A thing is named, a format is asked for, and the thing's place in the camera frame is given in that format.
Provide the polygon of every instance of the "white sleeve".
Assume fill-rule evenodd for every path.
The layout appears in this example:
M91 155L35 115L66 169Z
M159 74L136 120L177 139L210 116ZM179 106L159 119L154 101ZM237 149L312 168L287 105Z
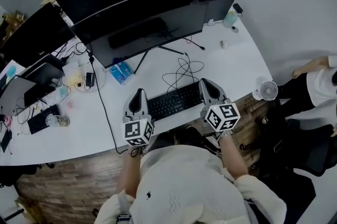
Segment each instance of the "white sleeve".
M134 198L126 195L128 203L131 205ZM116 224L117 216L121 214L120 203L117 194L113 195L101 207L95 220L95 224Z
M337 67L337 56L329 56L329 67L336 68Z
M269 187L254 176L242 176L234 185L244 199L251 199L271 224L283 224L286 205Z

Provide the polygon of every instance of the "white fan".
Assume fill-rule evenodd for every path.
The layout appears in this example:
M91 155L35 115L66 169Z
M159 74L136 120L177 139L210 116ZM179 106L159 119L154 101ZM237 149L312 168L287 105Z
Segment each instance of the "white fan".
M272 81L268 81L263 82L260 85L260 88L253 91L252 94L255 100L275 100L278 92L277 85Z

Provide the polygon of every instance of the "keyboard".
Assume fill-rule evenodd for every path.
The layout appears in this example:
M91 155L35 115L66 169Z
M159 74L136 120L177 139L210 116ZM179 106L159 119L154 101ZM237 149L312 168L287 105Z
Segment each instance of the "keyboard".
M148 113L154 120L172 116L202 103L199 82L176 89L147 101Z
M49 126L46 124L46 117L49 114L53 115L59 115L60 112L58 111L57 105L53 105L45 110L43 110L41 113L37 114L36 116L32 117L28 120L28 126L29 130L31 131L31 134L35 134L39 132L40 130L43 130L45 128L48 128Z

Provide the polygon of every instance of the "person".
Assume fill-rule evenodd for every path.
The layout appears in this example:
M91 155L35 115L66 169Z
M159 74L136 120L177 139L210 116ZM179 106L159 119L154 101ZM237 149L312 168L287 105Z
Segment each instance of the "person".
M328 100L337 99L337 56L313 59L296 69L292 78L279 87L277 97L290 99L280 107L279 112L283 117L308 111ZM263 123L266 124L267 121L267 118L263 119Z
M117 216L125 213L125 223L133 224L283 224L285 203L248 175L228 131L218 137L221 160L205 149L202 139L189 127L178 136L179 145L174 145L171 133L160 134L142 159L132 157L129 149L118 179L118 194L102 205L95 224L115 224ZM224 177L223 167L233 182L230 176ZM252 208L263 212L262 218L268 222L256 222L259 212L252 214Z

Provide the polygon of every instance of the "small container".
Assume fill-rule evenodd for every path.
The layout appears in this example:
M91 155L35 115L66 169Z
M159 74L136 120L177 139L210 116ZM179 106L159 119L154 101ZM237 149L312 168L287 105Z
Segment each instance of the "small container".
M49 114L46 117L46 125L50 127L67 127L70 124L70 119L67 116L55 116Z

